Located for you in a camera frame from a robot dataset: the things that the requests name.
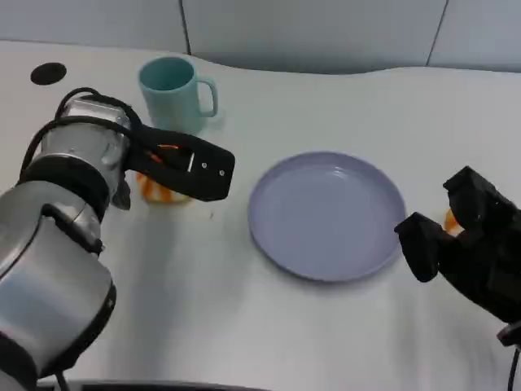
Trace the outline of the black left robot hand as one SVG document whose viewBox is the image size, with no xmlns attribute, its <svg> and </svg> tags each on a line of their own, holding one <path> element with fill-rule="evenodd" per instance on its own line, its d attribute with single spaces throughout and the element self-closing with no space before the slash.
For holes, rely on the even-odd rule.
<svg viewBox="0 0 521 391">
<path fill-rule="evenodd" d="M 145 126 L 129 149 L 125 168 L 171 191 L 211 202 L 225 199 L 234 155 L 194 135 Z"/>
</svg>

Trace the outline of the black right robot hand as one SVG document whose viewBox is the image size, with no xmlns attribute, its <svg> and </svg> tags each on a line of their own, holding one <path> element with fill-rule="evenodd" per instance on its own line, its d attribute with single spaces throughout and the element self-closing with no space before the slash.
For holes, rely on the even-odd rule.
<svg viewBox="0 0 521 391">
<path fill-rule="evenodd" d="M 414 277 L 442 275 L 464 297 L 505 323 L 520 320 L 520 210 L 466 166 L 444 183 L 462 232 L 452 236 L 421 213 L 399 223 L 402 253 Z"/>
</svg>

